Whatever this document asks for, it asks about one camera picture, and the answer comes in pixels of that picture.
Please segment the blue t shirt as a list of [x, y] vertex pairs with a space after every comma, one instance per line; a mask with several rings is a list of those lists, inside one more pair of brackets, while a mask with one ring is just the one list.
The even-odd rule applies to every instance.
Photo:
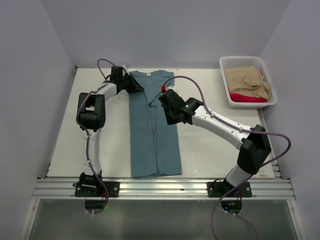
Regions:
[[129, 95], [130, 170], [133, 178], [182, 174], [176, 125], [169, 125], [159, 101], [161, 86], [173, 72], [133, 71], [143, 91]]

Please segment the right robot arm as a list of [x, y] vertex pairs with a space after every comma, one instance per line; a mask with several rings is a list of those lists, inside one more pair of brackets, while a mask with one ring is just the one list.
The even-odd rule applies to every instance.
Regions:
[[235, 196], [240, 183], [258, 173], [271, 152], [271, 145], [261, 125], [254, 128], [238, 124], [212, 110], [207, 110], [202, 101], [193, 97], [183, 100], [173, 89], [164, 87], [158, 98], [164, 109], [168, 125], [178, 123], [200, 127], [216, 134], [239, 150], [237, 162], [222, 182], [215, 187], [221, 194]]

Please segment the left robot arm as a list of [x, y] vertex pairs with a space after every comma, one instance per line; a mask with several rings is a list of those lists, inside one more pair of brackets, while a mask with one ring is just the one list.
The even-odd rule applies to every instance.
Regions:
[[100, 137], [106, 123], [106, 102], [121, 91], [135, 94], [144, 91], [125, 66], [112, 66], [102, 85], [78, 97], [76, 123], [85, 136], [83, 171], [79, 177], [79, 188], [86, 187], [92, 196], [103, 193], [102, 168], [100, 163]]

